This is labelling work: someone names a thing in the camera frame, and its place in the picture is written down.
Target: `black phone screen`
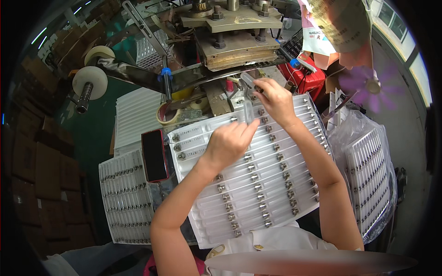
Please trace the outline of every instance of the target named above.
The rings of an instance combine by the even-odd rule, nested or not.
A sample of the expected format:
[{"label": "black phone screen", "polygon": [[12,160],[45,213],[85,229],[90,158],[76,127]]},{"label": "black phone screen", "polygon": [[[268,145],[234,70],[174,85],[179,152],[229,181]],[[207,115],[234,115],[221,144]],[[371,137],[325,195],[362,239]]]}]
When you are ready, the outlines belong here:
[{"label": "black phone screen", "polygon": [[141,135],[143,158],[148,182],[157,182],[169,177],[164,158],[163,135],[161,130]]}]

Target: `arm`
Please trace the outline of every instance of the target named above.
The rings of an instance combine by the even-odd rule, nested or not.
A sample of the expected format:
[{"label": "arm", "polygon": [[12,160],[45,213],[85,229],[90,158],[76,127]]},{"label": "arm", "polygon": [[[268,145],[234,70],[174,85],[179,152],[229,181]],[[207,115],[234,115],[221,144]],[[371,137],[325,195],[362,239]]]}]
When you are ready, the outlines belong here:
[{"label": "arm", "polygon": [[234,122],[216,129],[205,153],[157,209],[150,238],[158,275],[199,275],[180,226],[202,189],[245,153],[258,125],[255,120],[249,126]]},{"label": "arm", "polygon": [[324,147],[296,117],[291,93],[273,79],[259,79],[255,84],[264,89],[266,95],[258,92],[254,95],[298,145],[307,168],[318,185],[323,240],[342,250],[364,250],[344,178]]}]

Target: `stacked blister trays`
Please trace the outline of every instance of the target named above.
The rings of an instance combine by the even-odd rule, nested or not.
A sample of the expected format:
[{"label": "stacked blister trays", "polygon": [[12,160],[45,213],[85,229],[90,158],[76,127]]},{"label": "stacked blister trays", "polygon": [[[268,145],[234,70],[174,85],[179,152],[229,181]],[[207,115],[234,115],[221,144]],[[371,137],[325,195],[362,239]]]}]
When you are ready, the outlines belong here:
[{"label": "stacked blister trays", "polygon": [[[296,115],[331,154],[310,96],[293,97],[293,105]],[[245,155],[202,190],[189,213],[201,249],[250,230],[286,225],[319,206],[317,185],[295,142],[262,105],[254,106],[253,113],[260,126]],[[184,179],[205,152],[216,128],[244,120],[241,110],[169,133],[178,181]]]},{"label": "stacked blister trays", "polygon": [[127,152],[98,165],[101,194],[114,243],[150,244],[152,200],[142,150]]},{"label": "stacked blister trays", "polygon": [[390,200],[388,170],[379,135],[379,130],[373,129],[345,150],[354,213],[362,237],[383,215]]}]

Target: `person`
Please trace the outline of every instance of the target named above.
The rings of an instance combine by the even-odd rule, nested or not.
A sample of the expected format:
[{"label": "person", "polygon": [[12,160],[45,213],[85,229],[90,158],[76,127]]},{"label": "person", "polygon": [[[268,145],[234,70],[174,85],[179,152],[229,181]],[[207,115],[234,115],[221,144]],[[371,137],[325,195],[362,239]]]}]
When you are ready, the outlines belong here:
[{"label": "person", "polygon": [[[291,226],[271,227],[243,233],[215,247],[208,258],[219,254],[256,250],[340,249],[364,250],[353,214],[347,186],[338,167],[317,142],[293,110],[292,94],[273,79],[257,79],[254,84],[264,93],[254,92],[269,115],[290,135],[299,147],[320,194],[320,229],[323,240]],[[202,189],[227,166],[246,152],[259,125],[233,122],[216,129],[205,153],[189,174],[157,209],[150,236],[159,276],[199,275],[194,256],[180,231],[194,200]],[[208,275],[236,275],[234,272],[207,268]]]}]

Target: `hand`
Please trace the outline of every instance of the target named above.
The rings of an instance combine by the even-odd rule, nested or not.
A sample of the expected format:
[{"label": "hand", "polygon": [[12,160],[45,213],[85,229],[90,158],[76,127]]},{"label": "hand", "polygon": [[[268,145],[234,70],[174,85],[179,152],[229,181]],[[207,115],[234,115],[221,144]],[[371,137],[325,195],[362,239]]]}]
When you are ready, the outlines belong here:
[{"label": "hand", "polygon": [[274,79],[256,79],[253,83],[264,89],[264,93],[257,91],[253,94],[258,97],[266,108],[269,115],[283,128],[287,129],[294,125],[297,117],[293,110],[292,94]]},{"label": "hand", "polygon": [[259,120],[255,119],[250,125],[233,122],[217,128],[200,158],[202,164],[214,174],[232,165],[246,152],[258,125]]}]

